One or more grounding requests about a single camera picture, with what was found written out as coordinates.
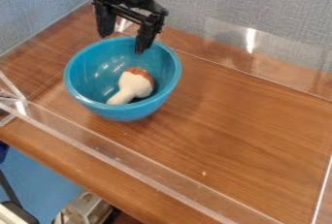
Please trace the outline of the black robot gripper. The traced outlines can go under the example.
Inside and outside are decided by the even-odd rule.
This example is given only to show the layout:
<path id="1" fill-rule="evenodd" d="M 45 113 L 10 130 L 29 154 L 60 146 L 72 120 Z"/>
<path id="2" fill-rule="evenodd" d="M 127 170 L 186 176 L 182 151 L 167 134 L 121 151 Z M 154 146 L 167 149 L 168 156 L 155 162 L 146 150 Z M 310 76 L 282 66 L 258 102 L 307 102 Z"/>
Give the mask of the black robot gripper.
<path id="1" fill-rule="evenodd" d="M 155 34 L 162 32 L 168 11 L 154 0 L 100 0 L 129 10 L 131 20 L 140 26 L 135 42 L 135 54 L 150 48 Z M 96 24 L 101 38 L 113 32 L 116 15 L 108 6 L 96 5 Z"/>

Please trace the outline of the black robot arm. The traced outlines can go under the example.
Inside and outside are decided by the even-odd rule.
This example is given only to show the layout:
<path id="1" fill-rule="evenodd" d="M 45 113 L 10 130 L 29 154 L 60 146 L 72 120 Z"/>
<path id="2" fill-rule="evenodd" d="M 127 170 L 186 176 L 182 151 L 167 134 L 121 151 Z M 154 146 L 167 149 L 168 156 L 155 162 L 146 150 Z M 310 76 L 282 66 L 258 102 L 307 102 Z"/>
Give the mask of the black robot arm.
<path id="1" fill-rule="evenodd" d="M 97 32 L 101 38 L 115 29 L 120 16 L 140 28 L 135 42 L 135 54 L 143 54 L 151 47 L 155 36 L 162 32 L 168 11 L 154 0 L 92 0 Z"/>

